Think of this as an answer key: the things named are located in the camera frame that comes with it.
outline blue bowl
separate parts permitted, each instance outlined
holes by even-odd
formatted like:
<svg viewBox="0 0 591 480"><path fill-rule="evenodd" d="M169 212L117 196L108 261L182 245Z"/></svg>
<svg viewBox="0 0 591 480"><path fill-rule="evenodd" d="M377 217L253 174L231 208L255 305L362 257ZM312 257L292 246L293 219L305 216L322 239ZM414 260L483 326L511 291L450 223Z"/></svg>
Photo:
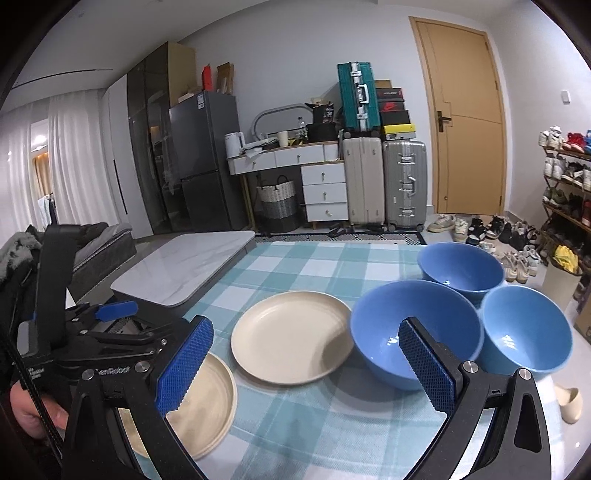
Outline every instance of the blue bowl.
<svg viewBox="0 0 591 480"><path fill-rule="evenodd" d="M491 254L468 244L433 244L421 250L418 266L425 280L453 288L477 307L484 295L503 283L502 265Z"/></svg>
<svg viewBox="0 0 591 480"><path fill-rule="evenodd" d="M402 390L422 388L398 344L400 323L411 316L460 360L478 357L484 330L469 301L444 285L400 280L366 293L351 313L353 341L380 380Z"/></svg>
<svg viewBox="0 0 591 480"><path fill-rule="evenodd" d="M558 306L528 287L491 291L480 310L485 341L477 362L487 372L513 375L524 367L540 379L562 368L573 352L573 334Z"/></svg>

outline human hand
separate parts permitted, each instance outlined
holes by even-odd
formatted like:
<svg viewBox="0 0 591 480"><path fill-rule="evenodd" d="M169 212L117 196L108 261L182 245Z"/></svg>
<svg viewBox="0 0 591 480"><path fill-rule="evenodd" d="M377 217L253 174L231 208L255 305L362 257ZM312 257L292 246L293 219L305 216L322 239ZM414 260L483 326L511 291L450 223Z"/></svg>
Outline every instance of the human hand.
<svg viewBox="0 0 591 480"><path fill-rule="evenodd" d="M65 430L68 423L68 412L47 395L42 395L41 400L55 426ZM14 418L25 432L34 439L45 438L46 431L41 423L39 412L35 408L29 392L21 388L20 382L16 382L10 389L10 405Z"/></svg>

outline ceiling light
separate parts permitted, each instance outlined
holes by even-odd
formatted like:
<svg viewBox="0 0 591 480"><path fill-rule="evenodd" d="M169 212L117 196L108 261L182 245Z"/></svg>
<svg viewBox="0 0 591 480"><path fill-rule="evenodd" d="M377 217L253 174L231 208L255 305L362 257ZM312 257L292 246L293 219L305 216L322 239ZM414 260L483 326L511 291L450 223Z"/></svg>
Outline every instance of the ceiling light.
<svg viewBox="0 0 591 480"><path fill-rule="evenodd" d="M47 141L47 137L45 135L37 135L33 140L33 145L40 145Z"/></svg>

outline teal suitcase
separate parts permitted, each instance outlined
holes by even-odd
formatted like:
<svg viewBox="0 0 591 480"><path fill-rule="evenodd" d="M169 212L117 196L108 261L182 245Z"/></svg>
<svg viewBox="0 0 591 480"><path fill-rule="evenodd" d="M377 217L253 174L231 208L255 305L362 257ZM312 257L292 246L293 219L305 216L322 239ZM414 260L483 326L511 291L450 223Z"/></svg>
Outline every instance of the teal suitcase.
<svg viewBox="0 0 591 480"><path fill-rule="evenodd" d="M379 131L378 97L374 73L368 62L352 61L337 65L340 98L346 131Z"/></svg>

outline metal screw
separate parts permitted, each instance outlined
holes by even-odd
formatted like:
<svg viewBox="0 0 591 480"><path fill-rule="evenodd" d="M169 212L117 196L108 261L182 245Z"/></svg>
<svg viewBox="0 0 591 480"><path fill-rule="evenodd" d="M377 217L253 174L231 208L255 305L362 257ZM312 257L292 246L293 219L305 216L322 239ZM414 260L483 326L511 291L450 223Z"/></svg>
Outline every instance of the metal screw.
<svg viewBox="0 0 591 480"><path fill-rule="evenodd" d="M462 364L462 367L464 367L464 370L470 374L475 374L478 372L478 365L476 365L474 362L470 362L469 360L466 360Z"/></svg>
<svg viewBox="0 0 591 480"><path fill-rule="evenodd" d="M519 369L519 376L523 378L523 380L530 380L531 379L531 372L525 368Z"/></svg>
<svg viewBox="0 0 591 480"><path fill-rule="evenodd" d="M150 368L150 363L147 362L146 360L142 360L141 362L137 362L135 364L134 370L137 373L142 374L144 372L147 372L148 368Z"/></svg>
<svg viewBox="0 0 591 480"><path fill-rule="evenodd" d="M82 372L82 380L90 380L94 376L95 376L95 371L91 368L84 370Z"/></svg>

